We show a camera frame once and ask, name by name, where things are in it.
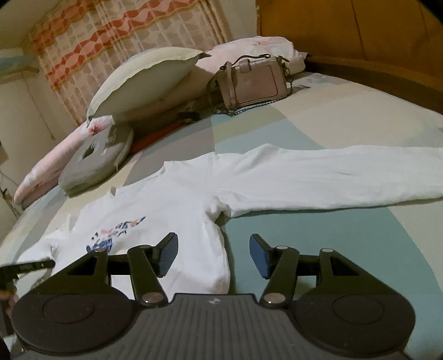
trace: gray cushion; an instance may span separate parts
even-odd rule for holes
[[[113,125],[88,138],[66,165],[58,184],[72,196],[103,182],[125,160],[133,138],[127,124]]]

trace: wooden furniture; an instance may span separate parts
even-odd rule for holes
[[[309,52],[307,70],[443,113],[443,25],[418,0],[256,0],[258,31]]]

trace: red object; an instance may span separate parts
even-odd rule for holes
[[[129,150],[130,154],[138,153],[140,150],[143,150],[144,148],[148,147],[149,145],[155,143],[157,140],[161,139],[162,137],[172,133],[173,131],[177,130],[178,128],[185,125],[185,122],[182,120],[178,120],[171,125],[156,131],[154,133],[151,133],[149,135],[146,135],[145,137],[141,138],[140,140],[134,142],[131,146],[131,149]]]

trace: white sweatshirt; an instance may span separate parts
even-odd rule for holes
[[[155,174],[82,209],[74,224],[45,236],[19,261],[51,258],[53,274],[95,247],[124,254],[179,237],[179,253],[160,279],[174,293],[226,293],[229,266],[214,221],[256,210],[370,207],[443,196],[443,149],[352,146],[286,150],[263,145],[246,154],[208,153],[169,161]],[[129,279],[113,286],[133,298]]]

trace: handbag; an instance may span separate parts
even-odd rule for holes
[[[290,95],[292,82],[289,92],[286,86],[290,72],[283,61],[289,62],[270,54],[243,55],[233,64],[227,61],[208,83],[208,96],[215,83],[223,98],[223,105],[214,112],[234,116]]]

